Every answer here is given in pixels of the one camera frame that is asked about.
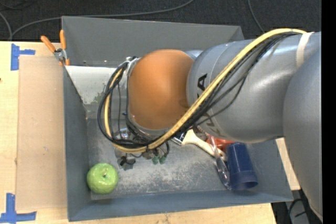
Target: orange tool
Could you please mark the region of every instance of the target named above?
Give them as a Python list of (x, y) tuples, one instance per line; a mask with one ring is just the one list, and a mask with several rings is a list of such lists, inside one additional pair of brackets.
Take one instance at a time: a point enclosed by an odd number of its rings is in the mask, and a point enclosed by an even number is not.
[(56, 49), (55, 46), (50, 42), (46, 36), (41, 36), (41, 41), (48, 47), (48, 49), (54, 54), (56, 59), (59, 61), (61, 66), (69, 66), (70, 59), (67, 56), (67, 44), (64, 36), (64, 31), (59, 32), (59, 39), (61, 43), (61, 48)]

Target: blue cup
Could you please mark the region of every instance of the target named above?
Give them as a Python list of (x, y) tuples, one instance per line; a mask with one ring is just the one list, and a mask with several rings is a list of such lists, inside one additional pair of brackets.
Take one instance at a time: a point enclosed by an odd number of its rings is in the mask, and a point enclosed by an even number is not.
[(235, 142), (226, 147), (227, 165), (233, 190), (244, 190), (258, 185), (258, 179), (244, 143)]

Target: gray bin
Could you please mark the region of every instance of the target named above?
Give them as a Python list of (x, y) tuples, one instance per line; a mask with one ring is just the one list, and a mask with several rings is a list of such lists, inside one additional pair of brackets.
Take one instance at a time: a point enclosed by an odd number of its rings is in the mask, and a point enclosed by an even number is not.
[[(67, 16), (62, 18), (62, 29), (71, 65), (88, 67), (116, 67), (128, 56), (140, 57), (156, 49), (205, 50), (244, 39), (239, 26)], [(165, 164), (137, 159), (133, 169), (119, 170), (112, 193), (96, 195), (86, 183), (88, 170), (97, 162), (118, 167), (117, 159), (97, 121), (87, 117), (66, 69), (64, 110), (69, 221), (292, 200), (274, 140), (247, 145), (259, 182), (249, 190), (226, 190), (209, 154), (195, 145), (170, 142)]]

